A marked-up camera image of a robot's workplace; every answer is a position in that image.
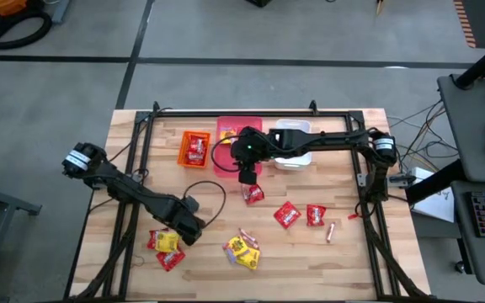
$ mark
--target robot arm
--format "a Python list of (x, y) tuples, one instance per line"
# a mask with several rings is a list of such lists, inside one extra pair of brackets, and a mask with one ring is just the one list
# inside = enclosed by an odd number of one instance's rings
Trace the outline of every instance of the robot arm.
[(108, 195), (119, 202), (139, 201), (153, 218), (174, 229), (184, 243), (192, 245), (201, 236), (205, 223), (194, 213), (198, 202), (186, 196), (158, 194), (123, 174), (106, 158), (106, 152), (93, 144), (78, 143), (63, 161), (63, 174), (78, 178), (91, 189), (107, 188)]
[(232, 144), (231, 154), (239, 166), (241, 183), (256, 183), (254, 169), (257, 162), (275, 157), (299, 157), (307, 152), (344, 151), (354, 148), (371, 166), (366, 179), (365, 200), (386, 200), (386, 174), (388, 168), (397, 160), (395, 139), (387, 133), (370, 129), (307, 134), (302, 130), (271, 129), (265, 135), (252, 127), (245, 127), (239, 135), (239, 139)]

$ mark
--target wooden table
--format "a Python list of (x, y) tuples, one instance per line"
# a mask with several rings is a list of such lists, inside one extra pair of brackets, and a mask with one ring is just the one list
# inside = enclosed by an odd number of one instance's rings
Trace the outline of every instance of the wooden table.
[[(383, 109), (363, 110), (366, 128), (375, 126), (380, 130), (388, 130)], [(128, 144), (135, 113), (135, 110), (114, 112), (106, 142), (109, 156)], [(312, 132), (345, 130), (343, 119), (306, 119), (312, 122)], [(276, 118), (264, 118), (264, 131), (274, 126), (275, 121)], [(203, 236), (194, 246), (183, 245), (186, 258), (169, 273), (158, 263), (156, 252), (146, 247), (149, 230), (161, 228), (162, 225), (142, 208), (127, 300), (376, 298), (362, 220), (347, 219), (348, 215), (353, 214), (358, 199), (353, 164), (348, 151), (314, 152), (312, 164), (303, 172), (280, 171), (272, 162), (265, 163), (258, 183), (266, 198), (255, 205), (246, 206), (237, 180), (218, 178), (213, 173), (211, 162), (206, 169), (183, 168), (177, 165), (184, 130), (209, 131), (214, 137), (216, 119), (156, 119), (147, 164), (150, 175), (145, 185), (153, 191), (180, 197), (186, 187), (194, 182), (215, 180), (227, 191), (226, 207), (218, 219), (203, 231)], [(141, 146), (137, 150), (135, 167), (140, 159)], [(122, 170), (125, 161), (124, 153), (114, 164)], [(221, 205), (221, 192), (213, 185), (198, 186), (190, 194), (200, 203), (197, 216), (205, 221)], [(399, 189), (392, 189), (391, 194), (403, 195)], [(107, 198), (105, 192), (96, 193), (92, 205)], [(288, 200), (302, 212), (302, 217), (286, 231), (274, 219), (273, 214)], [(330, 244), (325, 242), (326, 226), (306, 226), (307, 204), (328, 207), (325, 221), (336, 224)], [(429, 293), (407, 203), (389, 199), (383, 207), (395, 258), (415, 284)], [(116, 210), (117, 203), (110, 202), (97, 208), (88, 217), (71, 295), (82, 291), (107, 259)], [(261, 259), (255, 271), (229, 263), (221, 248), (223, 243), (237, 234), (238, 227), (257, 237), (261, 246)], [(380, 267), (383, 283), (388, 290), (388, 278), (381, 258)], [(119, 285), (117, 270), (120, 270), (120, 266), (115, 271), (115, 285)]]

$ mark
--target black floor stripe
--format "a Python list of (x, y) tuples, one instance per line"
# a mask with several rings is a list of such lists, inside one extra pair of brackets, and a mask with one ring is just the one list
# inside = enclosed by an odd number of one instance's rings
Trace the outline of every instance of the black floor stripe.
[(222, 66), (323, 66), (323, 67), (389, 67), (428, 69), (467, 69), (474, 63), (410, 61), (331, 61), (289, 59), (206, 59), (206, 58), (138, 58), (139, 64), (222, 65)]
[(130, 57), (99, 56), (8, 56), (0, 55), (0, 61), (13, 62), (75, 62), (75, 63), (126, 63)]
[(132, 48), (131, 60), (126, 67), (125, 77), (123, 78), (123, 83), (121, 84), (121, 90), (119, 91), (119, 96), (117, 97), (115, 109), (123, 109), (125, 107), (126, 97), (128, 96), (128, 92), (131, 88), (132, 77), (134, 76), (137, 59), (140, 55), (141, 46), (143, 45), (143, 38), (147, 31), (147, 26), (149, 25), (149, 17), (151, 16), (152, 4), (154, 2), (155, 0), (147, 0), (145, 5), (143, 16), (141, 16), (140, 28), (138, 29), (136, 41), (134, 42), (134, 47)]

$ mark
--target red container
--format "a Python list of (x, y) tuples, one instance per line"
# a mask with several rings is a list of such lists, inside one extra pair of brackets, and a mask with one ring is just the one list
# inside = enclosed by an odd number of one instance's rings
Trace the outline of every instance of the red container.
[[(241, 130), (246, 126), (252, 126), (257, 130), (263, 129), (263, 121), (259, 117), (241, 117), (241, 116), (222, 116), (216, 120), (216, 140), (217, 143), (220, 140), (221, 130), (233, 129), (239, 134)], [(233, 165), (235, 159), (232, 158), (230, 150), (231, 144), (220, 144), (215, 149), (215, 160), (218, 164), (222, 165), (226, 169), (237, 169), (237, 165)], [(256, 164), (256, 173), (261, 173), (261, 164)], [(214, 166), (215, 175), (221, 178), (238, 178), (238, 173), (229, 173), (221, 170), (218, 166)]]

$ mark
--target concrete floor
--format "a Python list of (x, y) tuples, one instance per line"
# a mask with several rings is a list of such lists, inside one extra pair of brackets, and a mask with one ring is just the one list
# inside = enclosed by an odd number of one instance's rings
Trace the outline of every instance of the concrete floor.
[[(67, 21), (45, 39), (0, 55), (128, 57), (146, 3), (74, 1)], [(36, 25), (21, 24), (9, 37)], [(379, 18), (373, 0), (274, 0), (265, 9), (243, 0), (157, 0), (139, 51), (141, 57), (367, 66), (473, 62), (485, 53), (466, 45), (451, 0), (387, 0)], [(0, 295), (12, 302), (63, 295), (91, 192), (61, 176), (61, 160), (78, 141), (104, 144), (126, 68), (0, 61), (0, 190), (43, 205), (37, 218), (16, 216), (0, 254)], [(405, 117), (438, 101), (435, 80), (451, 72), (461, 70), (137, 64), (125, 108), (150, 109), (155, 100), (176, 109), (301, 108), (316, 99), (321, 108), (381, 107)], [(420, 125), (424, 117), (410, 121)], [(453, 142), (445, 116), (434, 129)], [(417, 131), (401, 125), (392, 133), (407, 145)], [(455, 241), (419, 243), (434, 295), (485, 300), (485, 286), (452, 271), (459, 260)]]

